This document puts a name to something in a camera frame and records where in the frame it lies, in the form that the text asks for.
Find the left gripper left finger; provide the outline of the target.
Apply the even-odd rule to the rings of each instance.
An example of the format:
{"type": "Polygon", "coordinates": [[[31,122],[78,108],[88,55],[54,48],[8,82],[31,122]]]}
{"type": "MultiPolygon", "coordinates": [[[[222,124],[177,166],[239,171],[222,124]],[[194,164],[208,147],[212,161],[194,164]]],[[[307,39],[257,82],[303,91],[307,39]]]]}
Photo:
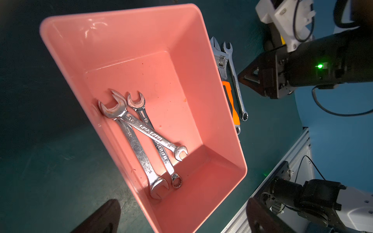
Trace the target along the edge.
{"type": "Polygon", "coordinates": [[[116,233],[121,208],[117,199],[110,199],[78,225],[72,233],[116,233]]]}

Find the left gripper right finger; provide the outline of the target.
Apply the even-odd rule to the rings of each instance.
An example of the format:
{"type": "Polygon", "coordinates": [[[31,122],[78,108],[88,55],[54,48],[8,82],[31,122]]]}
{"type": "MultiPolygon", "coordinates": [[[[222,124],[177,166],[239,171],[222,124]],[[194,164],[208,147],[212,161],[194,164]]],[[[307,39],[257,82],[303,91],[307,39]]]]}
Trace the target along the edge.
{"type": "Polygon", "coordinates": [[[246,214],[252,233],[294,233],[292,228],[257,198],[248,200],[246,214]]]}

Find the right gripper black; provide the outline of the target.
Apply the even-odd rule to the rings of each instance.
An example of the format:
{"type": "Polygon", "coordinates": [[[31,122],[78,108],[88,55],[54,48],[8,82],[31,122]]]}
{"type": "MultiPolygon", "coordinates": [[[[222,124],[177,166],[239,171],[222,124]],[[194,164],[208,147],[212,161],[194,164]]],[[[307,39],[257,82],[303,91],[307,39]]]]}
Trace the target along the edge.
{"type": "Polygon", "coordinates": [[[259,95],[282,99],[291,95],[296,87],[286,77],[289,53],[287,48],[278,48],[254,59],[239,75],[239,82],[259,95]]]}

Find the long chrome combination wrench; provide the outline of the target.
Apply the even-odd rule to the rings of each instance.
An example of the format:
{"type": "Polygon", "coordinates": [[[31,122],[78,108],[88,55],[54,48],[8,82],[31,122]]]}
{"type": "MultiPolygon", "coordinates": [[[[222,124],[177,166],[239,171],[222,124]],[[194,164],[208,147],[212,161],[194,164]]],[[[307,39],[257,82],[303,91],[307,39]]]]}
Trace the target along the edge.
{"type": "Polygon", "coordinates": [[[235,86],[235,89],[236,89],[236,94],[237,94],[237,97],[238,97],[238,100],[239,100],[240,111],[241,111],[241,119],[243,121],[247,121],[248,118],[249,118],[249,114],[246,111],[245,106],[244,106],[244,102],[243,102],[243,98],[242,98],[242,94],[241,94],[241,89],[240,89],[240,86],[239,86],[239,80],[238,80],[238,76],[237,76],[236,69],[235,69],[234,62],[233,62],[233,46],[232,46],[231,43],[228,43],[228,45],[229,45],[229,48],[227,47],[226,42],[224,42],[223,43],[223,50],[224,50],[225,53],[228,54],[229,66],[230,66],[231,73],[232,73],[232,76],[233,76],[233,81],[234,81],[234,86],[235,86]]]}

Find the orange handled adjustable wrench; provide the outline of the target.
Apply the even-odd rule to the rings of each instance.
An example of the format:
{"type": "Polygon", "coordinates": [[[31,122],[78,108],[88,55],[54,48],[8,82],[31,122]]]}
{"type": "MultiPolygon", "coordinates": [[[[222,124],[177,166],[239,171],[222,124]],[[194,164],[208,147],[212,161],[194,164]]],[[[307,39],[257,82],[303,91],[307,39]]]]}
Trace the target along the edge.
{"type": "Polygon", "coordinates": [[[220,45],[215,37],[210,39],[210,43],[212,46],[212,51],[214,53],[216,65],[220,74],[220,78],[222,81],[223,89],[228,101],[228,105],[231,111],[232,119],[234,121],[235,129],[237,135],[241,133],[241,123],[238,116],[237,111],[235,110],[234,100],[232,95],[232,87],[231,84],[228,82],[227,77],[227,64],[228,64],[228,55],[227,53],[221,51],[220,45]]]}

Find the large chrome wrench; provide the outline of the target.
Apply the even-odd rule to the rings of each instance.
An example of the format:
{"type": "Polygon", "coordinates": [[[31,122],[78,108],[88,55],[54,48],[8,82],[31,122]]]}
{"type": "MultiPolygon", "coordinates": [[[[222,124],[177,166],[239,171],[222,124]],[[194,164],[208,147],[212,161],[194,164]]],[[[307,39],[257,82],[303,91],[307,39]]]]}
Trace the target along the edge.
{"type": "Polygon", "coordinates": [[[151,162],[149,161],[148,156],[146,155],[140,141],[138,140],[132,127],[121,119],[115,120],[120,128],[122,129],[127,141],[129,142],[135,156],[137,157],[140,165],[142,166],[149,183],[150,196],[156,200],[162,200],[158,195],[158,190],[161,187],[165,187],[167,190],[170,189],[168,182],[156,174],[151,162]]]}

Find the small chrome combination wrench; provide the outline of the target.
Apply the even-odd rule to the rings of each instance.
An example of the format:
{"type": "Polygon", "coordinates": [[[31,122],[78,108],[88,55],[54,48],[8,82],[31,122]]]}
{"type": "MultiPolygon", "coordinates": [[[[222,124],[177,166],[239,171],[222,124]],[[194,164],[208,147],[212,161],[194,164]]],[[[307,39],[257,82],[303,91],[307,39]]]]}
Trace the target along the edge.
{"type": "MultiPolygon", "coordinates": [[[[140,96],[140,100],[138,102],[134,102],[132,100],[131,94],[128,94],[127,103],[131,108],[133,108],[137,112],[140,120],[153,130],[154,129],[153,125],[151,121],[149,120],[149,117],[145,110],[145,98],[140,92],[139,92],[139,96],[140,96]]],[[[158,142],[154,140],[153,140],[153,144],[156,147],[158,154],[161,157],[165,165],[165,168],[171,177],[172,186],[176,189],[180,188],[182,186],[183,180],[178,175],[178,173],[174,170],[174,167],[170,161],[170,158],[166,152],[166,149],[161,144],[159,144],[158,142]]]]}

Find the pink plastic storage box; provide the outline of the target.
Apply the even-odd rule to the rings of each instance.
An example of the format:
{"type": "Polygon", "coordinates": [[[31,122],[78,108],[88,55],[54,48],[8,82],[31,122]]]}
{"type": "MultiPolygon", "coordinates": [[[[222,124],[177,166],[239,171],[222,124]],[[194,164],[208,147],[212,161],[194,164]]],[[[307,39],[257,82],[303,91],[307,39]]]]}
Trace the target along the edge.
{"type": "Polygon", "coordinates": [[[194,4],[48,17],[40,35],[157,233],[193,233],[247,174],[204,19],[194,4]],[[98,101],[142,93],[154,129],[187,147],[179,189],[150,197],[145,173],[98,101]]]}

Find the chrome end wrench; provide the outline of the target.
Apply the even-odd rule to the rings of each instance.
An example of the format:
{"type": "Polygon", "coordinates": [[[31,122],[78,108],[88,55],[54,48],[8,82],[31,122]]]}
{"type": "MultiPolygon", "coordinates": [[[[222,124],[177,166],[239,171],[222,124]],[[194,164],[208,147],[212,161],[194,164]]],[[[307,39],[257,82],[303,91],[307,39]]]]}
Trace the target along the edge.
{"type": "Polygon", "coordinates": [[[124,97],[120,97],[119,94],[114,90],[111,90],[111,92],[113,98],[117,102],[115,107],[107,108],[100,100],[98,100],[98,107],[105,117],[111,119],[118,118],[123,120],[124,122],[128,123],[135,129],[137,129],[138,131],[142,132],[147,137],[151,138],[155,142],[172,151],[175,159],[182,162],[181,154],[185,153],[186,155],[188,155],[188,150],[185,146],[177,146],[171,143],[162,135],[154,131],[151,127],[147,126],[144,122],[137,119],[127,110],[127,102],[124,99],[124,97]]]}

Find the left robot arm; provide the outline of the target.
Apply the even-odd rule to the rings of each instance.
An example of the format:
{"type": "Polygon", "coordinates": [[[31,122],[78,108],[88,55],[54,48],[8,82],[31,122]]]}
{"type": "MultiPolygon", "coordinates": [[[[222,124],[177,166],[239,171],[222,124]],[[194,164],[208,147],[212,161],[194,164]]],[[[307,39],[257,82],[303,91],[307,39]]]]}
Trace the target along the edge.
{"type": "MultiPolygon", "coordinates": [[[[299,216],[342,233],[373,231],[373,195],[338,182],[313,179],[304,185],[275,177],[268,194],[299,216]]],[[[259,196],[249,199],[246,215],[253,233],[292,233],[259,196]]]]}

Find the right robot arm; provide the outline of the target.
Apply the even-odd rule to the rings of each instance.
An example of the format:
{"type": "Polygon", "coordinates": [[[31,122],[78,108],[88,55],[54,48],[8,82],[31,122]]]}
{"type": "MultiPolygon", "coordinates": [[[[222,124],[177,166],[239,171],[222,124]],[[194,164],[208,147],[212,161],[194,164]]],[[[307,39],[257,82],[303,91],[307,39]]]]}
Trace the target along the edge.
{"type": "Polygon", "coordinates": [[[346,1],[337,1],[333,17],[345,31],[260,54],[239,75],[240,83],[264,97],[281,99],[302,86],[333,89],[342,83],[373,80],[373,2],[351,1],[350,23],[342,16],[346,1]]]}

